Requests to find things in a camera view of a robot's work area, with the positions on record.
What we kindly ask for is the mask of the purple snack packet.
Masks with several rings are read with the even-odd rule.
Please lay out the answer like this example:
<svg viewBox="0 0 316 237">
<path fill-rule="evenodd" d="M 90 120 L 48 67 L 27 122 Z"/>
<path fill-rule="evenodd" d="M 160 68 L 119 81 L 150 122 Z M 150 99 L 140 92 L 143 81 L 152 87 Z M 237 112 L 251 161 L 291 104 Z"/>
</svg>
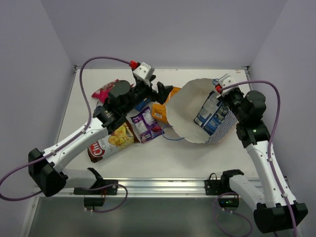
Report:
<svg viewBox="0 0 316 237">
<path fill-rule="evenodd" d="M 145 107 L 138 115 L 131 117 L 140 136 L 140 142 L 145 143 L 162 135 L 162 128 L 153 118 L 150 107 Z"/>
</svg>

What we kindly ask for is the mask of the blue Doritos chip bag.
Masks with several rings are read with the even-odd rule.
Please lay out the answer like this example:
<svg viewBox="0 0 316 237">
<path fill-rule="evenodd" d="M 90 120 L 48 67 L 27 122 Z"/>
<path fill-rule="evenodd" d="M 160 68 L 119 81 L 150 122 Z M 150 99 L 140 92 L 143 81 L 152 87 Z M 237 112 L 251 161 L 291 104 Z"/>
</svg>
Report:
<svg viewBox="0 0 316 237">
<path fill-rule="evenodd" d="M 143 100 L 137 106 L 135 106 L 135 110 L 141 112 L 150 103 L 150 101 L 150 99 Z"/>
</svg>

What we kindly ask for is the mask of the orange snack bag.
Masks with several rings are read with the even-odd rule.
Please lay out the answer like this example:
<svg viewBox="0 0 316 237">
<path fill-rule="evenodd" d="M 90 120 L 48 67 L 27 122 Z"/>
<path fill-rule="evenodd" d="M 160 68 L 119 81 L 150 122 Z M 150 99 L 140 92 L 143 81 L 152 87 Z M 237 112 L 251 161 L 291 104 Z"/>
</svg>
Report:
<svg viewBox="0 0 316 237">
<path fill-rule="evenodd" d="M 173 90 L 169 93 L 166 99 L 166 102 L 164 104 L 160 104 L 158 102 L 153 103 L 151 112 L 154 119 L 168 124 L 167 115 L 166 115 L 166 104 L 176 93 L 178 93 L 179 90 L 181 90 L 180 87 L 174 87 Z"/>
</svg>

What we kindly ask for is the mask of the red KitKat snack bag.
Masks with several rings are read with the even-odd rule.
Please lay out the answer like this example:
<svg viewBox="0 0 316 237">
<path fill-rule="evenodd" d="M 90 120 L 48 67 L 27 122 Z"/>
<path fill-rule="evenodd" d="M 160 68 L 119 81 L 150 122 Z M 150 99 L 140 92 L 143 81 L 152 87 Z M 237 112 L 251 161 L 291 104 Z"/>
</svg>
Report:
<svg viewBox="0 0 316 237">
<path fill-rule="evenodd" d="M 105 100 L 108 98 L 109 92 L 110 90 L 114 87 L 115 83 L 118 82 L 119 79 L 116 79 L 112 82 L 109 82 L 107 84 L 105 84 L 104 86 L 102 86 L 101 88 L 99 88 L 98 90 L 96 90 L 91 97 L 94 99 L 99 100 L 101 103 L 104 103 Z"/>
</svg>

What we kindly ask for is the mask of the brown Chips Ahoy bag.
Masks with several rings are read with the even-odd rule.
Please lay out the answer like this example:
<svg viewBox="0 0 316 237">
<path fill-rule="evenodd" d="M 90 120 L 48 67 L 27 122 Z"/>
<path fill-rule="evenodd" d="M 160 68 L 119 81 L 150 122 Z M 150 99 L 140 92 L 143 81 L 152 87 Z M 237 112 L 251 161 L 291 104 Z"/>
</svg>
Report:
<svg viewBox="0 0 316 237">
<path fill-rule="evenodd" d="M 97 163 L 133 143 L 140 143 L 132 125 L 126 120 L 118 129 L 110 135 L 91 144 L 87 153 L 92 163 Z"/>
</svg>

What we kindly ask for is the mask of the blue white cookie bag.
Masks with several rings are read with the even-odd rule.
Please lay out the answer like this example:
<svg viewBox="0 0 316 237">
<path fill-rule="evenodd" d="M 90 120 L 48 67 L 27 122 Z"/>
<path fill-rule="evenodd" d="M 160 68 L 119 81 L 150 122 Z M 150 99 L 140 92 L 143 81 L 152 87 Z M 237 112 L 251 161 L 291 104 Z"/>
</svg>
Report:
<svg viewBox="0 0 316 237">
<path fill-rule="evenodd" d="M 98 105 L 98 106 L 96 106 L 96 108 L 95 108 L 94 111 L 98 111 L 98 110 L 100 110 L 101 108 L 102 108 L 102 105 Z"/>
</svg>

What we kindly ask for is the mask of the checkered paper bag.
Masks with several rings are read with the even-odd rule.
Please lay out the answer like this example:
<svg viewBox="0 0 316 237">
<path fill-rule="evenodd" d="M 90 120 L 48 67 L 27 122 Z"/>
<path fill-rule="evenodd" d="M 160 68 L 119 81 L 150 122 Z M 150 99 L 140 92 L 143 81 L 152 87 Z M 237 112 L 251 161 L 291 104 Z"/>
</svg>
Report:
<svg viewBox="0 0 316 237">
<path fill-rule="evenodd" d="M 213 79 L 202 78 L 188 81 L 166 104 L 168 123 L 175 132 L 185 140 L 197 144 L 217 144 L 235 126 L 237 120 L 229 110 L 224 121 L 210 136 L 201 127 L 194 123 L 194 119 L 208 98 L 214 91 L 218 93 L 212 83 Z"/>
</svg>

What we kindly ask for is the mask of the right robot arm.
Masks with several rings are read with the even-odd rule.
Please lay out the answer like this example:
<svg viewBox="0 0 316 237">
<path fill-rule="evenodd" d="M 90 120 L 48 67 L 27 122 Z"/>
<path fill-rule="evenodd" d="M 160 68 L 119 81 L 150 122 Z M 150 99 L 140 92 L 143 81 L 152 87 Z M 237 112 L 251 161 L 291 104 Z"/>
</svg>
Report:
<svg viewBox="0 0 316 237">
<path fill-rule="evenodd" d="M 237 193 L 253 212 L 260 232 L 271 233 L 292 229 L 306 217 L 305 203 L 299 203 L 280 170 L 271 144 L 271 135 L 262 117 L 266 98 L 258 91 L 243 94 L 239 88 L 222 93 L 221 100 L 238 120 L 237 136 L 250 156 L 258 173 L 262 191 L 251 184 L 240 170 L 222 174 L 222 192 Z"/>
</svg>

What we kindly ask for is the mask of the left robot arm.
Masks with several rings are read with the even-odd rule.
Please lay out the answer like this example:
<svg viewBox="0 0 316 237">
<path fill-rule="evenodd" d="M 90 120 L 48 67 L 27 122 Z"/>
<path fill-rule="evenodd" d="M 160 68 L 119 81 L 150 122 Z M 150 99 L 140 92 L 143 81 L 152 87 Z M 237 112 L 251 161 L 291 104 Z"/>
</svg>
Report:
<svg viewBox="0 0 316 237">
<path fill-rule="evenodd" d="M 94 142 L 112 134 L 126 121 L 126 116 L 138 104 L 149 98 L 163 104 L 173 86 L 157 83 L 155 91 L 150 85 L 138 81 L 134 86 L 125 80 L 114 83 L 103 106 L 95 109 L 84 126 L 56 145 L 40 152 L 29 152 L 29 175 L 46 197 L 64 188 L 80 188 L 97 194 L 102 190 L 101 175 L 93 168 L 66 169 L 66 166 Z"/>
</svg>

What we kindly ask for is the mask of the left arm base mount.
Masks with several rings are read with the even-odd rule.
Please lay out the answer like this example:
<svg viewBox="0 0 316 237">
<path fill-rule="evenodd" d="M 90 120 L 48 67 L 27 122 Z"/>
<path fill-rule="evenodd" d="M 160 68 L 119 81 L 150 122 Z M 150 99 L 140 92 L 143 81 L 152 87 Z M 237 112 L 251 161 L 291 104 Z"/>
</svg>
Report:
<svg viewBox="0 0 316 237">
<path fill-rule="evenodd" d="M 93 174 L 96 181 L 90 188 L 74 188 L 75 195 L 116 195 L 118 180 L 104 179 L 94 168 L 88 168 L 88 174 Z"/>
</svg>

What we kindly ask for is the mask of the blue paper bag handle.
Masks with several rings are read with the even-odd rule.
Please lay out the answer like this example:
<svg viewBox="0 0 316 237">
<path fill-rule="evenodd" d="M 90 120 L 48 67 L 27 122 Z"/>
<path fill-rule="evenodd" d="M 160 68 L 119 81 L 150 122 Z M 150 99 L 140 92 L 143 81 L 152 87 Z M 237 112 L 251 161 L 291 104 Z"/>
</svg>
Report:
<svg viewBox="0 0 316 237">
<path fill-rule="evenodd" d="M 219 85 L 219 79 L 213 79 L 212 83 L 214 86 L 218 86 Z"/>
</svg>

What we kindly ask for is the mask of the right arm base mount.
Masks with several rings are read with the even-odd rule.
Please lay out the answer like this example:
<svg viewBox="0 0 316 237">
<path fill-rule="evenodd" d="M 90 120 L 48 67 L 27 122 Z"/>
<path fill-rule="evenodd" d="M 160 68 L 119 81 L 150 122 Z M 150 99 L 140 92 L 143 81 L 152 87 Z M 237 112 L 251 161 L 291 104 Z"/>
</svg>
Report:
<svg viewBox="0 0 316 237">
<path fill-rule="evenodd" d="M 230 179 L 235 176 L 241 176 L 245 181 L 248 181 L 244 173 L 239 169 L 223 171 L 219 179 L 215 173 L 211 173 L 209 178 L 204 180 L 205 194 L 207 196 L 219 196 L 224 193 L 235 193 L 238 195 L 230 187 Z"/>
</svg>

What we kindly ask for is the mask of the dark blue snack packet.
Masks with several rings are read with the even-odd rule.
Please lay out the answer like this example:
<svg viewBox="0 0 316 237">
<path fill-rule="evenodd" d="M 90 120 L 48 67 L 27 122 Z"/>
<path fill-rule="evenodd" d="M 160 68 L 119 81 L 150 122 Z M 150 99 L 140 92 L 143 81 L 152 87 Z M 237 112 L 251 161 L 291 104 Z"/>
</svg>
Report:
<svg viewBox="0 0 316 237">
<path fill-rule="evenodd" d="M 228 112 L 229 108 L 212 91 L 195 117 L 194 123 L 211 136 L 224 121 Z"/>
</svg>

